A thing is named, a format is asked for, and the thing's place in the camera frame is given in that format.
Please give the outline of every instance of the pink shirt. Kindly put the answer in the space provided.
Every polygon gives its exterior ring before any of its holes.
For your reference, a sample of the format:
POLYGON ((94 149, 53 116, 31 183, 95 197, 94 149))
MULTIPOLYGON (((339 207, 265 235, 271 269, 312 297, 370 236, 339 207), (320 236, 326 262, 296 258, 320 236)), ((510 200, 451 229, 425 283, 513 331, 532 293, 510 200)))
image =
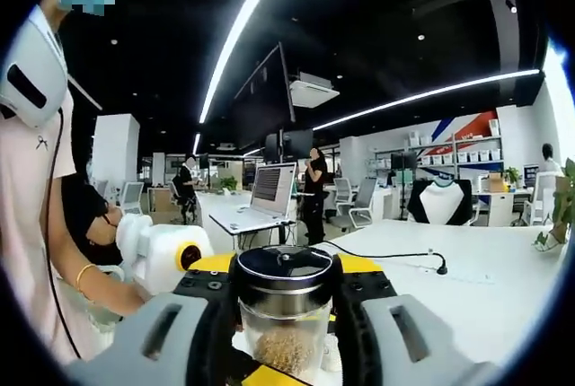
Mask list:
MULTIPOLYGON (((54 178, 75 173, 71 151, 70 92, 62 104, 64 129, 56 158, 54 178)), ((31 325, 57 360, 75 360, 49 285, 40 211, 46 191, 60 116, 43 128, 24 125, 17 117, 5 119, 0 113, 0 229, 2 261, 14 294, 31 325)), ((58 301, 72 338, 83 359, 98 351, 98 337, 82 305, 68 299, 56 279, 58 301)))

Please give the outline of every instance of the gold bracelet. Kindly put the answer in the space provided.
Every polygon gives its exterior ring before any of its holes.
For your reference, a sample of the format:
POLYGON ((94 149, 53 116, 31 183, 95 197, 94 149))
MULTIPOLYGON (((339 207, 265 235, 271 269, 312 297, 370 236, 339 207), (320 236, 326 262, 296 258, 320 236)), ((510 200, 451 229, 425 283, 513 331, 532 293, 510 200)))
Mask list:
POLYGON ((84 275, 84 272, 86 272, 88 269, 90 268, 97 268, 93 263, 89 263, 88 265, 86 265, 85 267, 83 267, 82 269, 80 269, 80 272, 78 273, 78 276, 75 278, 75 290, 77 290, 78 292, 80 292, 84 297, 85 294, 84 292, 82 292, 82 290, 80 289, 80 280, 82 279, 82 276, 84 275))

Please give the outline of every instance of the jar lid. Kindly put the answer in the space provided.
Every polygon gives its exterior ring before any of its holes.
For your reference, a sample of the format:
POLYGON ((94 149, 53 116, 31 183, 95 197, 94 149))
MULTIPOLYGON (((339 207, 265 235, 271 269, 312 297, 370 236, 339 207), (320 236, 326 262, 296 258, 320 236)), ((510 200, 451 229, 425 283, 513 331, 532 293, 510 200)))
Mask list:
POLYGON ((234 281, 240 300, 266 316, 297 316, 330 301, 333 258, 308 247, 273 246, 236 258, 234 281))

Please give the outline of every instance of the black cable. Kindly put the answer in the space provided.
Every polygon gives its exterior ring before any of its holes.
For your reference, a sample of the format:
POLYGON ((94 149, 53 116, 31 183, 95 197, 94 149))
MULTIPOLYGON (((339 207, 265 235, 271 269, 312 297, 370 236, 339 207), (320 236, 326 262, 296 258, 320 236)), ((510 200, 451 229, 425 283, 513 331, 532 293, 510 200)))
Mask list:
POLYGON ((345 249, 343 249, 342 247, 340 247, 338 244, 334 244, 331 241, 323 241, 326 242, 328 244, 331 244, 333 247, 336 247, 337 249, 343 251, 344 253, 350 254, 351 256, 356 256, 358 258, 366 258, 366 259, 390 259, 390 258, 417 258, 420 256, 438 256, 439 258, 441 258, 441 265, 439 266, 439 268, 437 269, 438 274, 440 274, 441 276, 444 276, 447 273, 447 263, 446 263, 446 258, 443 257, 443 255, 436 253, 435 251, 431 252, 431 253, 404 253, 404 254, 387 254, 384 256, 371 256, 371 255, 364 255, 364 254, 357 254, 357 253, 353 253, 351 251, 347 251, 345 249))
POLYGON ((54 295, 54 302, 56 303, 57 314, 62 321, 62 326, 64 327, 64 331, 68 337, 68 341, 70 342, 70 346, 74 349, 75 355, 78 359, 82 359, 80 356, 80 352, 78 352, 77 347, 75 346, 74 340, 72 339, 72 334, 70 334, 70 329, 68 329, 68 325, 66 324, 66 320, 64 319, 64 313, 62 312, 62 307, 60 307, 60 302, 58 300, 58 294, 56 292, 56 286, 54 285, 54 275, 52 274, 52 263, 50 260, 50 244, 49 244, 49 218, 50 218, 50 196, 52 194, 52 181, 54 180, 54 170, 56 168, 56 158, 58 156, 58 150, 60 149, 60 141, 62 140, 62 132, 64 131, 64 113, 60 108, 57 110, 58 115, 60 116, 60 129, 57 133, 57 141, 56 146, 54 147, 54 156, 52 157, 52 164, 50 165, 50 174, 48 179, 48 190, 46 192, 46 239, 44 243, 46 245, 46 266, 48 267, 48 278, 50 282, 50 288, 52 289, 52 294, 54 295))

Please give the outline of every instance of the green plant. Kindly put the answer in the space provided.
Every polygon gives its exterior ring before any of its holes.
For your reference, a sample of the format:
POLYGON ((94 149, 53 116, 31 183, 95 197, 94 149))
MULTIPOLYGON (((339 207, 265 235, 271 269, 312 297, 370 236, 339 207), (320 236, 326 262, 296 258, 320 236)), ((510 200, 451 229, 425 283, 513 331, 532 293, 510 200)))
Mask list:
POLYGON ((228 189, 230 191, 237 188, 237 180, 234 177, 221 178, 219 180, 222 189, 228 189))
MULTIPOLYGON (((553 229, 549 232, 551 234, 553 234, 555 229, 561 226, 570 226, 572 223, 575 223, 575 162, 571 159, 567 159, 565 163, 565 177, 569 182, 567 189, 553 193, 553 229)), ((540 232, 537 235, 535 244, 545 246, 549 238, 549 233, 544 234, 540 232)), ((565 241, 555 239, 559 243, 565 243, 565 241)))
POLYGON ((519 171, 517 168, 509 167, 504 173, 511 184, 515 184, 519 181, 519 171))

